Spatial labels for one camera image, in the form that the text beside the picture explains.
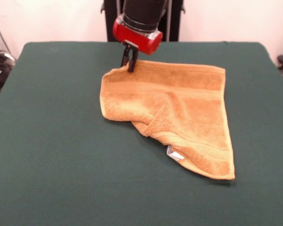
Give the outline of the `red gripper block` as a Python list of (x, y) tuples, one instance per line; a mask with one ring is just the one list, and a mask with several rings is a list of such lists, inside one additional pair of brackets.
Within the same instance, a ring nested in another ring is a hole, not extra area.
[[(129, 62), (128, 72), (133, 73), (138, 59), (139, 51), (151, 55), (159, 47), (163, 39), (163, 33), (156, 29), (152, 33), (144, 33), (133, 30), (127, 26), (123, 20), (123, 15), (119, 15), (113, 25), (113, 35), (115, 39), (125, 45), (123, 52), (121, 67), (126, 66)], [(129, 57), (129, 52), (132, 46), (136, 47), (132, 49), (132, 58)]]

